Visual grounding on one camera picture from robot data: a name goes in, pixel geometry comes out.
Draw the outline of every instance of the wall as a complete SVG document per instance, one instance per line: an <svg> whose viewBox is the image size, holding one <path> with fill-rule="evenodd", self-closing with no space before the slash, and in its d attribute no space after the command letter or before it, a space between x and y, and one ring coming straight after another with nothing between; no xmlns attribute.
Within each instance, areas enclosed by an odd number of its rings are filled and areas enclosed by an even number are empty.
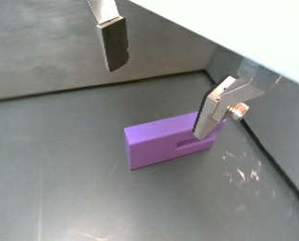
<svg viewBox="0 0 299 241"><path fill-rule="evenodd" d="M129 62L106 72L85 0L0 1L0 99L205 68L214 44L126 0Z"/></svg>

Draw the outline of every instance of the gray wall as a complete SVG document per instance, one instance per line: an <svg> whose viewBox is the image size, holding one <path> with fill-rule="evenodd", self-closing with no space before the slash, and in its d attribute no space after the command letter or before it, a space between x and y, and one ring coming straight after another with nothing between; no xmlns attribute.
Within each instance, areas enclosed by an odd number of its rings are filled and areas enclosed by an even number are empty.
<svg viewBox="0 0 299 241"><path fill-rule="evenodd" d="M220 48L206 71L236 76L241 57ZM299 188L299 85L281 78L269 94L246 102L245 122Z"/></svg>
<svg viewBox="0 0 299 241"><path fill-rule="evenodd" d="M216 48L126 0L127 65L103 68L85 0L0 1L0 99L205 68Z"/></svg>

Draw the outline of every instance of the white shelf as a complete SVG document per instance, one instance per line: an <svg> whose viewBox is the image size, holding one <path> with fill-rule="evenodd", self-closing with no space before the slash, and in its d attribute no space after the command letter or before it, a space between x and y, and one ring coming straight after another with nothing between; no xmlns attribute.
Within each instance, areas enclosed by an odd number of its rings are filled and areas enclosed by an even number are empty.
<svg viewBox="0 0 299 241"><path fill-rule="evenodd" d="M299 0L130 0L299 83Z"/></svg>

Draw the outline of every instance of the gray floor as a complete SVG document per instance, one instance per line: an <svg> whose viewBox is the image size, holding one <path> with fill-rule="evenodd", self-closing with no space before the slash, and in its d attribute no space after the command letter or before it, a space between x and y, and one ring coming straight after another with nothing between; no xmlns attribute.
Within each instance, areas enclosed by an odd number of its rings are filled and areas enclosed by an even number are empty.
<svg viewBox="0 0 299 241"><path fill-rule="evenodd" d="M299 240L299 200L232 121L130 171L122 128L197 109L201 73L0 103L0 240Z"/></svg>

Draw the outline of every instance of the purple block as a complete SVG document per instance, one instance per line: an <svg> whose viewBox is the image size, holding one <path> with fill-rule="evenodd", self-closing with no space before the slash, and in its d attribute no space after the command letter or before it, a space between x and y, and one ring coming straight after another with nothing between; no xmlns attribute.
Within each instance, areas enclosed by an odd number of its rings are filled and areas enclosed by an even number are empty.
<svg viewBox="0 0 299 241"><path fill-rule="evenodd" d="M224 120L202 140L192 134L197 112L156 120L123 128L129 169L138 169L161 161L209 149Z"/></svg>

